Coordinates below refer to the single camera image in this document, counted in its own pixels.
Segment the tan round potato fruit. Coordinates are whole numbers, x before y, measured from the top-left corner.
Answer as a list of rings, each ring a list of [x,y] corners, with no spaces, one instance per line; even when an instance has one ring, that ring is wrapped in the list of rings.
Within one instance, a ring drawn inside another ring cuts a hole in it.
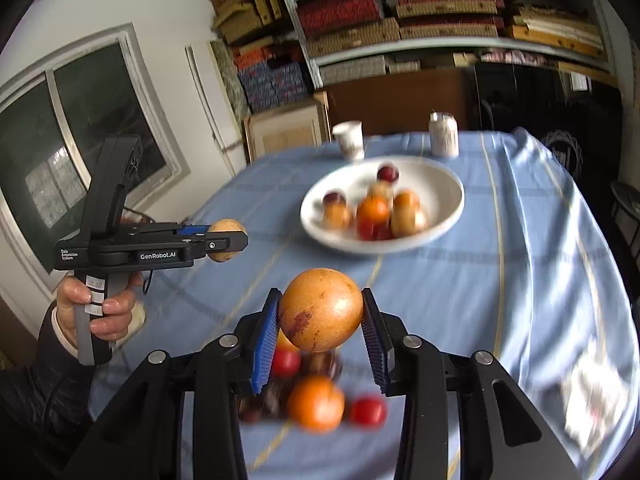
[[[207,257],[210,260],[218,263],[227,262],[233,259],[236,255],[239,255],[239,253],[241,252],[241,249],[233,250],[233,247],[236,246],[236,236],[228,237],[229,233],[240,232],[244,236],[247,236],[247,230],[245,229],[245,226],[243,226],[242,223],[238,220],[231,218],[223,218],[212,223],[209,226],[208,232],[214,234],[227,234],[225,238],[216,240],[216,250],[209,249],[206,252]]]

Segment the large orange-yellow passion fruit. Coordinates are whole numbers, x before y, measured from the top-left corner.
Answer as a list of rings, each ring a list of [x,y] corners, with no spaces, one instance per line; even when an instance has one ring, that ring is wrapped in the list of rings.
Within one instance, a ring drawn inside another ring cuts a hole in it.
[[[309,353],[327,352],[356,332],[363,316],[362,292],[346,274],[313,268],[288,285],[278,321],[291,344]]]

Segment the orange persimmon fruit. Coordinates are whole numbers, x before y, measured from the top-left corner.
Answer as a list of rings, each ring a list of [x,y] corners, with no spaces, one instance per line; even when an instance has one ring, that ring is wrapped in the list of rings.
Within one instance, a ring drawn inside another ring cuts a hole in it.
[[[390,203],[381,195],[365,197],[357,207],[356,219],[358,223],[366,222],[371,226],[380,226],[390,220]]]

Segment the dark purple plum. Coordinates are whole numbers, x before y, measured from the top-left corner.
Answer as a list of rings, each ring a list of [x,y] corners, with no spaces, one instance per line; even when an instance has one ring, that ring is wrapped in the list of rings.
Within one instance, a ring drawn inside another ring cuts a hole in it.
[[[394,184],[399,179],[399,170],[395,165],[385,164],[378,168],[376,180]]]

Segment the crumpled white tissue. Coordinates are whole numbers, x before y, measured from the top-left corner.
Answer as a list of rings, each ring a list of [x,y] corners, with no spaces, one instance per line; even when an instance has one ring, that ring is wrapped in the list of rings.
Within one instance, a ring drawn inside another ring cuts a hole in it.
[[[620,421],[629,386],[607,358],[585,353],[562,380],[561,396],[564,431],[587,458]]]

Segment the red cherry tomato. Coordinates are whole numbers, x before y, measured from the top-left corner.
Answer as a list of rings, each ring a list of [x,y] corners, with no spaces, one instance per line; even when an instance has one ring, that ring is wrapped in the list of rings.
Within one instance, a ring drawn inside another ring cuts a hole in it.
[[[366,429],[382,427],[386,418],[387,404],[382,396],[358,396],[348,411],[349,422]]]

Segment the framed wooden panel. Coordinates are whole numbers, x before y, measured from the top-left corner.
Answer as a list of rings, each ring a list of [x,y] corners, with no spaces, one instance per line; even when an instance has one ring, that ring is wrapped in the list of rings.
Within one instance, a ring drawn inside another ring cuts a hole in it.
[[[244,129],[249,162],[291,148],[330,142],[328,96],[317,92],[308,99],[254,114],[244,119]]]

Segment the white paper cup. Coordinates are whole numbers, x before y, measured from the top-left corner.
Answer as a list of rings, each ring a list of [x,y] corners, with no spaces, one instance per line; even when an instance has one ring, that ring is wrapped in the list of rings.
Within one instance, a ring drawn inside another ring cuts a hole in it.
[[[340,122],[332,128],[332,136],[344,159],[349,162],[359,162],[364,159],[362,122],[359,120]]]

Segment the large orange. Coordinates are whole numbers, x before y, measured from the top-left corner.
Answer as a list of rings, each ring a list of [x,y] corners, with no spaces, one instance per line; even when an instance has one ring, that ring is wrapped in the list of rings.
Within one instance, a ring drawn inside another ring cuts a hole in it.
[[[314,375],[295,383],[286,411],[303,430],[326,434],[340,426],[345,405],[345,393],[329,377]]]

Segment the blue checked tablecloth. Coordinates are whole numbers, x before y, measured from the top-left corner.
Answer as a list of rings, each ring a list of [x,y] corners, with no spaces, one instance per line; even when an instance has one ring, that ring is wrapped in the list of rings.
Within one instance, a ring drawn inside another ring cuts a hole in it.
[[[557,434],[562,379],[590,344],[638,388],[638,336],[620,271],[574,181],[532,136],[465,133],[449,162],[465,189],[459,221],[438,240],[396,255],[353,257],[304,232],[305,194],[342,165],[333,144],[267,156],[191,214],[193,223],[239,220],[250,244],[226,263],[201,260],[154,274],[142,329],[96,373],[91,414],[152,350],[201,349],[258,311],[270,289],[311,268],[370,287],[383,311],[439,349],[491,351]]]

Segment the white oval plate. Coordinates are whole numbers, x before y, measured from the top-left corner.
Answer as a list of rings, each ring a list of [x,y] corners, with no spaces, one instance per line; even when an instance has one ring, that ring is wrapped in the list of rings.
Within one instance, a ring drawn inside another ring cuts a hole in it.
[[[388,156],[331,171],[299,209],[305,232],[354,255],[418,248],[446,234],[462,215],[465,192],[450,169],[419,156]]]

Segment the brown wooden board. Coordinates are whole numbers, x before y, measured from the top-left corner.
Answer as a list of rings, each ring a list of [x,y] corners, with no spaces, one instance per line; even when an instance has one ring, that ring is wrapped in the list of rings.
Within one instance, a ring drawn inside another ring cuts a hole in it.
[[[434,112],[448,113],[461,130],[480,128],[480,98],[470,68],[438,68],[332,84],[323,89],[329,123],[361,122],[365,136],[428,130]]]

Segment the white drink can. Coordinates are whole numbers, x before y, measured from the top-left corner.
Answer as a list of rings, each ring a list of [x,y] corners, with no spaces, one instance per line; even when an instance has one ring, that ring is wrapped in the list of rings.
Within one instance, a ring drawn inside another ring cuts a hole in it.
[[[430,115],[428,132],[434,156],[441,158],[457,158],[459,156],[459,130],[454,116],[443,112],[433,112]]]

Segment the white metal shelf unit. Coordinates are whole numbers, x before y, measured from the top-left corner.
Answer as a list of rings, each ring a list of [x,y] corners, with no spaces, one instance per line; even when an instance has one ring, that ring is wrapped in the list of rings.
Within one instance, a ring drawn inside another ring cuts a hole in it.
[[[284,0],[316,88],[497,62],[615,74],[602,0]]]

